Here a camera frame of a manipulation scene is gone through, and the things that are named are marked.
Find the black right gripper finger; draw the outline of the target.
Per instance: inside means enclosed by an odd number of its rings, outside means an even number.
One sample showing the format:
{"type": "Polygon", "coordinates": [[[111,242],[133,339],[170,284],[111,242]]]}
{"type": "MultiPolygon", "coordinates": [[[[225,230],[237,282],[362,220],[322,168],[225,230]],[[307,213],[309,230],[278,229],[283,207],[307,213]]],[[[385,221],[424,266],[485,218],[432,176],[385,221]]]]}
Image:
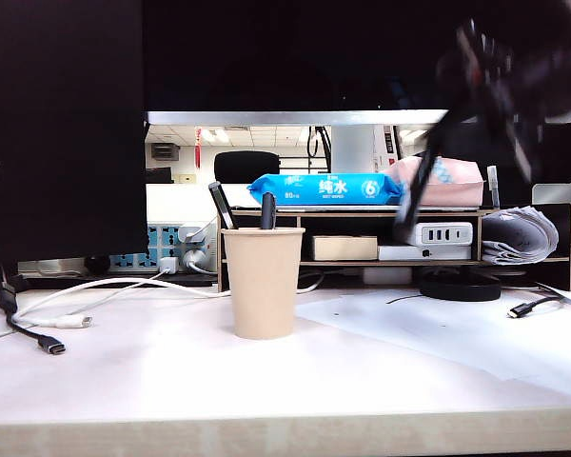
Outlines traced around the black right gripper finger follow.
{"type": "Polygon", "coordinates": [[[394,229],[413,229],[417,220],[418,209],[423,199],[431,171],[438,156],[439,147],[448,128],[456,122],[456,111],[449,110],[444,117],[429,131],[426,149],[417,171],[408,185],[394,220],[394,229]]]}
{"type": "Polygon", "coordinates": [[[540,170],[536,149],[542,142],[542,121],[506,114],[502,123],[505,140],[522,178],[533,183],[540,170]]]}

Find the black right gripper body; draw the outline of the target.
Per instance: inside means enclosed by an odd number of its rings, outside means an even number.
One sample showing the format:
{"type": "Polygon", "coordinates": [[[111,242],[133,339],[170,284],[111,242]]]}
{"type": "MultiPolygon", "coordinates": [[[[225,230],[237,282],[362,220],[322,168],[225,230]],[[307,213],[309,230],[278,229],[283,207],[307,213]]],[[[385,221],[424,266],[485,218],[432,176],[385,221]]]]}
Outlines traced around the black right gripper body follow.
{"type": "Polygon", "coordinates": [[[555,52],[517,63],[512,49],[480,32],[473,20],[456,31],[457,49],[436,68],[455,104],[476,109],[489,124],[560,115],[560,68],[555,52]]]}

